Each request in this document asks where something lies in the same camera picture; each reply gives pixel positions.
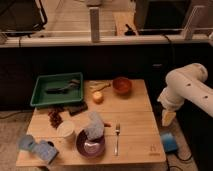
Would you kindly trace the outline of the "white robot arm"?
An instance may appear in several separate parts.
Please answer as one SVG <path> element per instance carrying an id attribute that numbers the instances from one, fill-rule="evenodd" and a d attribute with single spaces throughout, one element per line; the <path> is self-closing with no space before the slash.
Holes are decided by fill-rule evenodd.
<path id="1" fill-rule="evenodd" d="M 207 69 L 200 63 L 192 63 L 171 70 L 165 77 L 166 87 L 157 101 L 161 103 L 163 126 L 169 126 L 179 110 L 188 100 L 213 117 L 213 88 L 204 84 Z"/>

